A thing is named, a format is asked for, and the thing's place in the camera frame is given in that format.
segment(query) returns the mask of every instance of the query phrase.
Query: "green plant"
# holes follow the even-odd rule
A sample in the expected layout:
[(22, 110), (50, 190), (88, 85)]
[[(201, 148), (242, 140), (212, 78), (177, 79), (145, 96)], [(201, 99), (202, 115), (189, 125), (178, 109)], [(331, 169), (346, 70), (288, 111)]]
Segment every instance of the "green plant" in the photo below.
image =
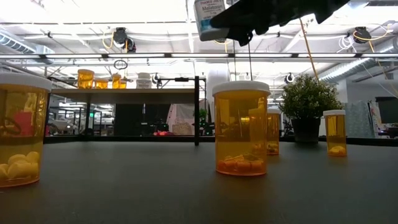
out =
[(302, 75), (284, 87), (279, 109), (289, 118), (320, 118), (326, 110), (341, 109), (336, 86)]
[(199, 109), (199, 118), (206, 119), (207, 116), (207, 111), (205, 109)]

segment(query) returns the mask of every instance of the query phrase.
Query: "shelf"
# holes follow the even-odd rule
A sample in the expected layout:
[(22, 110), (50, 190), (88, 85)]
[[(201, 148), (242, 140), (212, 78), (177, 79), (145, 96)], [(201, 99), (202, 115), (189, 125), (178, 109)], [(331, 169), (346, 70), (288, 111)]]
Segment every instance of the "shelf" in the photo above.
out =
[(63, 96), (76, 102), (122, 103), (122, 104), (169, 104), (194, 103), (194, 89), (125, 89), (81, 90), (53, 89), (51, 94)]

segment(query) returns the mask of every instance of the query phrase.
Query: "black plant pot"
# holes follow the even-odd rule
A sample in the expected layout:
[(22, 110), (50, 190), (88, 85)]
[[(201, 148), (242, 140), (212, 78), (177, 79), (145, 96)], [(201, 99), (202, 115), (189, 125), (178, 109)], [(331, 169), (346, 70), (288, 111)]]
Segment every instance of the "black plant pot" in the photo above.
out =
[(320, 124), (320, 118), (292, 119), (295, 142), (317, 144)]

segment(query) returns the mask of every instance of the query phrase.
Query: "fluorescent light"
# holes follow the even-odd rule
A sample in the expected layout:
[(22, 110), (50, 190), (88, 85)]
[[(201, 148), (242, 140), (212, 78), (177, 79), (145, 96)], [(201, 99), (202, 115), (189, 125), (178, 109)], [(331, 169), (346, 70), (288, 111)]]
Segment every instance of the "fluorescent light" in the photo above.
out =
[(100, 107), (105, 108), (105, 109), (112, 109), (113, 108), (113, 106), (111, 106), (111, 105), (101, 105)]
[[(311, 54), (313, 58), (318, 58), (318, 57), (354, 57), (355, 54)], [(298, 57), (310, 57), (309, 54), (299, 54)]]
[(277, 99), (271, 99), (271, 98), (268, 98), (267, 99), (267, 101), (283, 101), (284, 99), (282, 99), (282, 98), (277, 98)]
[(62, 114), (65, 114), (65, 111), (58, 111), (58, 114), (61, 114), (61, 115), (62, 115)]
[(172, 57), (182, 57), (182, 58), (211, 58), (211, 57), (228, 57), (228, 54), (196, 54), (196, 53), (187, 53), (187, 54), (172, 54)]
[[(269, 54), (250, 54), (252, 58), (278, 58), (278, 57), (291, 57), (292, 54), (278, 54), (278, 53), (269, 53)], [(235, 57), (249, 57), (249, 54), (235, 54)]]
[(100, 54), (66, 54), (66, 55), (46, 55), (47, 58), (101, 58)]
[(64, 106), (66, 106), (66, 107), (74, 107), (74, 108), (82, 108), (82, 107), (84, 107), (84, 105), (81, 105), (81, 104), (70, 104), (70, 103), (62, 103), (62, 102), (60, 102), (59, 104), (58, 104), (58, 106), (61, 106), (61, 107), (64, 107)]
[(80, 108), (79, 107), (70, 107), (70, 108), (62, 108), (62, 109), (64, 109), (64, 110), (80, 110)]
[(362, 57), (398, 57), (398, 54), (362, 54)]
[(38, 55), (0, 55), (0, 58), (6, 59), (33, 59), (40, 58)]
[(164, 54), (109, 54), (110, 58), (161, 58)]

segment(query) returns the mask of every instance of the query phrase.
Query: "table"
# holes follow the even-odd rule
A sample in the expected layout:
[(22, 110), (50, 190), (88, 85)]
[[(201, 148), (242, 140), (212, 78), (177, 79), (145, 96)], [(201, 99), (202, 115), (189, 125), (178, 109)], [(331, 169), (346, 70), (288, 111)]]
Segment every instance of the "table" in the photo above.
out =
[(0, 223), (397, 223), (398, 147), (348, 157), (282, 142), (268, 174), (215, 172), (215, 145), (44, 146), (37, 184), (0, 189)]

